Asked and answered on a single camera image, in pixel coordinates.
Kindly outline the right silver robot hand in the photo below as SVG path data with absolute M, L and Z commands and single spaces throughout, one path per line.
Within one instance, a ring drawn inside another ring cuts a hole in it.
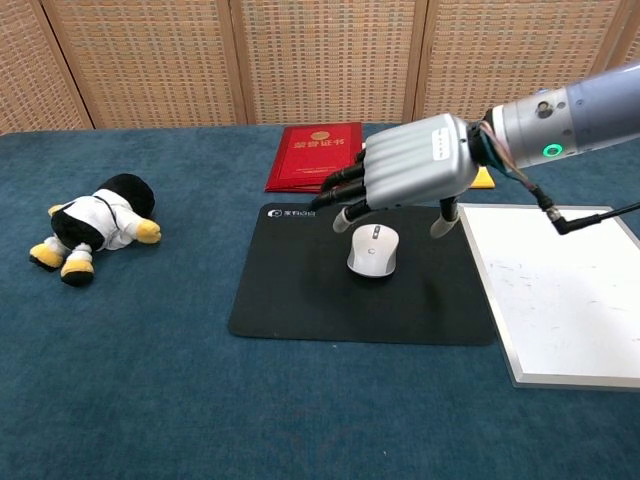
M 469 125 L 440 114 L 369 136 L 356 163 L 330 174 L 309 209 L 341 204 L 333 229 L 342 233 L 375 211 L 438 201 L 440 214 L 430 235 L 442 238 L 458 222 L 457 199 L 478 171 Z

